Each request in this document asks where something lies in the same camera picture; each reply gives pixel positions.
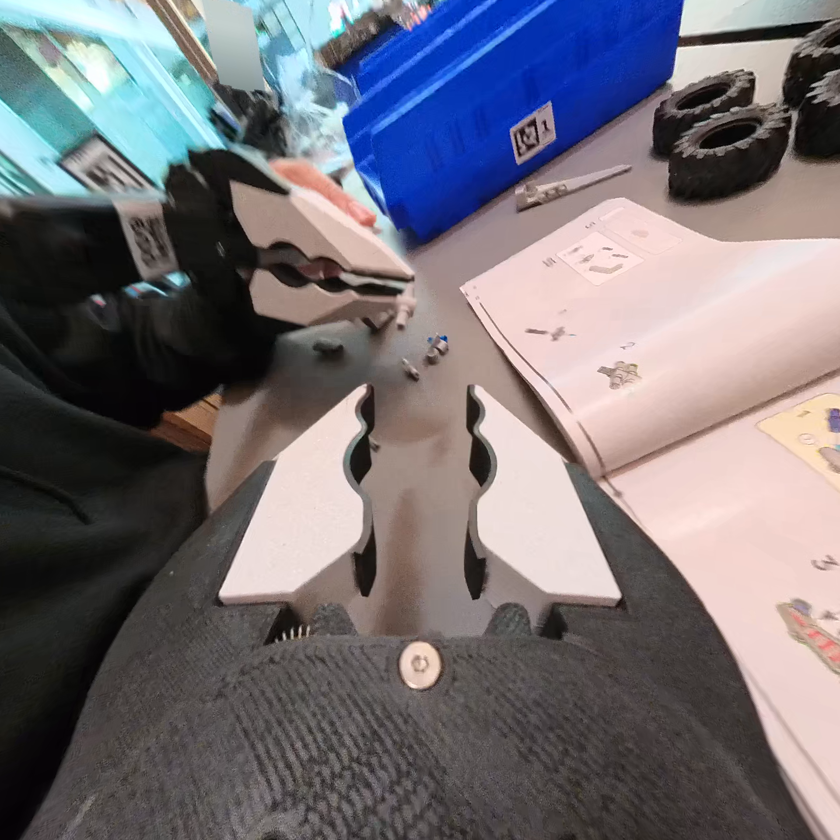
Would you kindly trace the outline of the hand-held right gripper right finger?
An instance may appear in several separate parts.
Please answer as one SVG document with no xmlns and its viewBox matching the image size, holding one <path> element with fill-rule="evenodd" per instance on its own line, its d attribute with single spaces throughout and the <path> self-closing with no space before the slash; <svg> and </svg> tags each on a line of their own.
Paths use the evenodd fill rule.
<svg viewBox="0 0 840 840">
<path fill-rule="evenodd" d="M 469 385 L 477 483 L 465 581 L 491 606 L 618 606 L 622 593 L 564 458 L 480 385 Z"/>
</svg>

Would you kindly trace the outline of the large blue plastic bin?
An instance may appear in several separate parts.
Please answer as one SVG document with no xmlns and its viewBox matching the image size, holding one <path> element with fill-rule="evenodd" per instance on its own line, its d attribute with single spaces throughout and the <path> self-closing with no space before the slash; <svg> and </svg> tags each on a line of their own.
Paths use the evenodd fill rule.
<svg viewBox="0 0 840 840">
<path fill-rule="evenodd" d="M 445 2 L 361 69 L 355 170 L 427 242 L 671 78 L 680 1 Z"/>
</svg>

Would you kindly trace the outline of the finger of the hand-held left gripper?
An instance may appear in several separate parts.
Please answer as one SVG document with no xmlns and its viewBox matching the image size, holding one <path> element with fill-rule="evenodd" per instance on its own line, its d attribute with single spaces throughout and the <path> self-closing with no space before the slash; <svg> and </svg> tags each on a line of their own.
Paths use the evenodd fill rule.
<svg viewBox="0 0 840 840">
<path fill-rule="evenodd" d="M 351 272 L 315 278 L 291 266 L 256 269 L 250 298 L 261 317 L 310 328 L 358 321 L 378 329 L 392 320 L 413 289 L 413 280 Z"/>
<path fill-rule="evenodd" d="M 370 229 L 359 225 L 323 196 L 293 186 L 268 192 L 230 184 L 234 215 L 261 254 L 292 250 L 308 263 L 325 261 L 360 277 L 408 282 L 413 269 Z"/>
</svg>

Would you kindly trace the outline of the black toy tyre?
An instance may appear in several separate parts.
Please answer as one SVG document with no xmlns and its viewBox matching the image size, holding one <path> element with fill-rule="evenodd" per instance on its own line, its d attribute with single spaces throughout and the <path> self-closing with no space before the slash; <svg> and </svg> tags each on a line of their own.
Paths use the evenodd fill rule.
<svg viewBox="0 0 840 840">
<path fill-rule="evenodd" d="M 839 70 L 826 73 L 810 86 L 798 109 L 794 151 L 805 158 L 839 155 Z"/>
<path fill-rule="evenodd" d="M 697 123 L 669 155 L 670 195 L 706 201 L 766 182 L 781 165 L 792 123 L 791 110 L 779 103 L 732 108 Z"/>
<path fill-rule="evenodd" d="M 811 32 L 794 48 L 782 86 L 786 107 L 796 110 L 810 87 L 839 68 L 839 19 Z"/>
<path fill-rule="evenodd" d="M 678 89 L 657 105 L 652 128 L 653 152 L 670 155 L 677 141 L 693 126 L 753 102 L 755 73 L 739 69 L 717 73 Z"/>
</svg>

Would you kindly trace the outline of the pink cloth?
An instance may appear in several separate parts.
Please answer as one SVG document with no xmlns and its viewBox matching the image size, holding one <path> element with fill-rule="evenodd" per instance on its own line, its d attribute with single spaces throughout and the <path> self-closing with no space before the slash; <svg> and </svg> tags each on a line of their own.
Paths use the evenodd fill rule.
<svg viewBox="0 0 840 840">
<path fill-rule="evenodd" d="M 375 234 L 381 232 L 376 224 L 375 213 L 312 163 L 303 159 L 276 158 L 269 160 L 269 166 L 286 181 L 320 194 L 361 226 Z"/>
</svg>

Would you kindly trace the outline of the wooden board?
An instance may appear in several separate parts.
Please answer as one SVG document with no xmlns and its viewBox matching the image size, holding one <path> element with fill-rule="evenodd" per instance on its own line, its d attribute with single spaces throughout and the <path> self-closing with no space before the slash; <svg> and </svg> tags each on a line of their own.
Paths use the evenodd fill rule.
<svg viewBox="0 0 840 840">
<path fill-rule="evenodd" d="M 179 412 L 164 413 L 150 434 L 185 451 L 207 454 L 222 404 L 223 396 L 214 393 Z"/>
</svg>

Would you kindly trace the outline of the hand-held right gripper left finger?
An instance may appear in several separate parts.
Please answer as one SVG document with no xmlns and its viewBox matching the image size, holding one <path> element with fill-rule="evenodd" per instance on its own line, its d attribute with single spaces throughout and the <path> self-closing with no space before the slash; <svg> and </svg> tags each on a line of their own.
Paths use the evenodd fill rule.
<svg viewBox="0 0 840 840">
<path fill-rule="evenodd" d="M 222 583 L 226 606 L 347 606 L 371 594 L 376 576 L 372 503 L 375 393 L 363 384 L 273 462 Z"/>
</svg>

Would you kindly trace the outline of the person's dark hoodie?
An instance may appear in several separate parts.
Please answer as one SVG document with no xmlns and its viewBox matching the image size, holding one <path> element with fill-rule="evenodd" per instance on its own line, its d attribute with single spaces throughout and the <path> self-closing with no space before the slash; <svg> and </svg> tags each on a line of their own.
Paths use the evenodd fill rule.
<svg viewBox="0 0 840 840">
<path fill-rule="evenodd" d="M 31 822 L 114 635 L 207 510 L 205 458 L 66 399 L 20 325 L 40 311 L 2 304 L 2 838 Z"/>
</svg>

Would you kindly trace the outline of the grey toy connector piece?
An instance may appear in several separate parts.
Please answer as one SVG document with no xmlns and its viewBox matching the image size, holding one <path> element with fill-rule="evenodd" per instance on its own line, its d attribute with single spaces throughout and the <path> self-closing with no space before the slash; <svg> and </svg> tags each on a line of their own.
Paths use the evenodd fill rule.
<svg viewBox="0 0 840 840">
<path fill-rule="evenodd" d="M 396 296 L 392 309 L 362 318 L 360 322 L 374 333 L 382 331 L 391 323 L 394 323 L 398 329 L 404 329 L 413 317 L 416 305 L 414 284 L 410 284 Z"/>
</svg>

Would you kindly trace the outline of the open instruction booklet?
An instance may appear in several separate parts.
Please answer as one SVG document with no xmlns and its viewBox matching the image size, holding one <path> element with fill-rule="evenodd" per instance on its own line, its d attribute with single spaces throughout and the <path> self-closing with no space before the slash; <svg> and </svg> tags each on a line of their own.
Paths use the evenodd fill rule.
<svg viewBox="0 0 840 840">
<path fill-rule="evenodd" d="M 838 838 L 838 281 L 838 237 L 720 241 L 617 198 L 460 288 L 716 620 L 820 838 Z"/>
</svg>

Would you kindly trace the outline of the framed black and white tag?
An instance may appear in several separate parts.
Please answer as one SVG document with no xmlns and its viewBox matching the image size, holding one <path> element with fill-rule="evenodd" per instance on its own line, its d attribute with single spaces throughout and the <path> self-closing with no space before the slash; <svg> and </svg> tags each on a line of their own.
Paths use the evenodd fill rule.
<svg viewBox="0 0 840 840">
<path fill-rule="evenodd" d="M 89 191 L 106 194 L 159 192 L 159 186 L 99 132 L 63 154 L 58 167 Z"/>
</svg>

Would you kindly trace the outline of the grey toy saw beam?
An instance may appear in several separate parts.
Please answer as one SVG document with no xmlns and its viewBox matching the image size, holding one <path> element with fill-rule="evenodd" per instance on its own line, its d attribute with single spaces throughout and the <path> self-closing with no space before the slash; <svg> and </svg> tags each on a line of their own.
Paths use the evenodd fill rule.
<svg viewBox="0 0 840 840">
<path fill-rule="evenodd" d="M 632 169 L 633 166 L 631 164 L 620 164 L 602 171 L 573 178 L 565 178 L 555 182 L 524 182 L 517 186 L 514 193 L 516 211 L 522 213 L 535 207 L 552 203 L 562 197 L 581 192 L 592 186 L 627 174 Z"/>
</svg>

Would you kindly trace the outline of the person's left forearm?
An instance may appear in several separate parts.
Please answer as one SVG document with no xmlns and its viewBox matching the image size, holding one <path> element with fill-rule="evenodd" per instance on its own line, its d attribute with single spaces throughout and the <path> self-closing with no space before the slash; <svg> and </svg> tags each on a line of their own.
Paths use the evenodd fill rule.
<svg viewBox="0 0 840 840">
<path fill-rule="evenodd" d="M 66 399 L 142 428 L 219 388 L 263 375 L 286 326 L 256 315 L 244 290 L 169 296 L 125 291 L 19 313 L 22 327 L 62 374 Z"/>
</svg>

